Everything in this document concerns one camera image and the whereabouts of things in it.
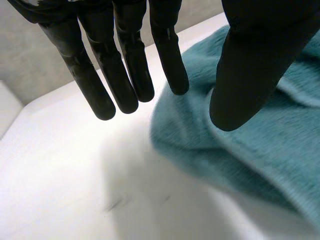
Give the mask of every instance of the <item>black robotic finger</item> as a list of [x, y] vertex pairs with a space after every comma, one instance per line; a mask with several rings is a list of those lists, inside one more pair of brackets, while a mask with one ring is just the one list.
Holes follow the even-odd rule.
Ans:
[[120, 110], [125, 114], [135, 112], [138, 99], [115, 45], [111, 1], [103, 10], [81, 13], [78, 18]]
[[58, 49], [94, 114], [101, 120], [112, 119], [115, 105], [88, 57], [77, 17], [39, 25]]
[[146, 0], [114, 2], [117, 36], [132, 85], [140, 102], [149, 102], [155, 96], [145, 45], [140, 35], [146, 9]]
[[184, 95], [189, 79], [182, 61], [175, 24], [182, 0], [150, 0], [151, 33], [172, 92]]

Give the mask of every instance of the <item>white surface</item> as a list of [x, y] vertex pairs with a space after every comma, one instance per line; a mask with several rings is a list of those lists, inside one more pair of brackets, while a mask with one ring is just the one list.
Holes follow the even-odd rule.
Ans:
[[[181, 32], [181, 50], [226, 23], [220, 14]], [[146, 54], [156, 97], [134, 114], [98, 120], [74, 82], [23, 109], [0, 145], [0, 239], [311, 239], [301, 219], [208, 190], [152, 149], [166, 79], [155, 46]]]
[[0, 80], [0, 139], [22, 110], [23, 105]]

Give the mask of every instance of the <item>black glove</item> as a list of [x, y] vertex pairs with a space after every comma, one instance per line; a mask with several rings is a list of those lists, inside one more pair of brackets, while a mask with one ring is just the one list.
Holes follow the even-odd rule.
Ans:
[[[81, 39], [80, 20], [114, 99], [123, 113], [137, 110], [138, 101], [155, 95], [140, 29], [147, 0], [9, 0], [30, 22], [38, 23], [57, 47], [65, 64], [101, 120], [109, 120], [116, 108], [96, 73]], [[182, 0], [149, 0], [150, 24], [161, 64], [176, 95], [189, 89], [175, 24]], [[114, 13], [130, 80], [114, 42]]]

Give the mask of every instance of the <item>teal cloth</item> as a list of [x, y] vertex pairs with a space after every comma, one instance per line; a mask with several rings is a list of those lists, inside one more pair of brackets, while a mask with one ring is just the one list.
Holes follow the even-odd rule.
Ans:
[[183, 54], [190, 90], [164, 89], [152, 116], [153, 146], [193, 176], [299, 213], [320, 231], [320, 31], [266, 106], [224, 132], [211, 123], [209, 103], [228, 29]]

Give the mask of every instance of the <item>fuzzy fabric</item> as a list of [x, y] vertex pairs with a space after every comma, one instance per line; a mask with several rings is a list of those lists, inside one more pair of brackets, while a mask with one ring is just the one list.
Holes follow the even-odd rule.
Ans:
[[207, 183], [295, 211], [320, 231], [320, 31], [250, 121], [224, 132], [209, 116], [222, 27], [183, 54], [190, 90], [166, 86], [152, 117], [154, 147]]

